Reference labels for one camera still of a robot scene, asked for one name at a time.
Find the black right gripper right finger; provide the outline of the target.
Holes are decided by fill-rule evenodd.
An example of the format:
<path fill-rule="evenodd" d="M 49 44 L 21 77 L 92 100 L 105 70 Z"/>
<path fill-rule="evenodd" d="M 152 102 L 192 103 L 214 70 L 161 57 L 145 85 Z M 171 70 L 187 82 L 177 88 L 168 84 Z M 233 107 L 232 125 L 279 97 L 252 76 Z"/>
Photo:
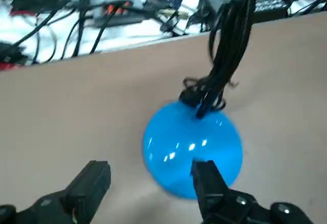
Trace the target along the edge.
<path fill-rule="evenodd" d="M 213 161 L 192 161 L 191 175 L 203 223 L 312 223 L 298 206 L 260 206 L 250 194 L 232 190 Z"/>

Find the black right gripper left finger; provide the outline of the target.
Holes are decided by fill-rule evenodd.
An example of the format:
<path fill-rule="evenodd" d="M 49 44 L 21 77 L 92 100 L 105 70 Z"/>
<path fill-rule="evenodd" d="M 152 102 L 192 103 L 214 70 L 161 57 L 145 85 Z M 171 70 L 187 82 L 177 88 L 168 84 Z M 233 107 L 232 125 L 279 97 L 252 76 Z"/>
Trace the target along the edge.
<path fill-rule="evenodd" d="M 17 211 L 1 205 L 1 223 L 91 223 L 111 184 L 107 161 L 89 161 L 63 190 L 39 198 Z"/>

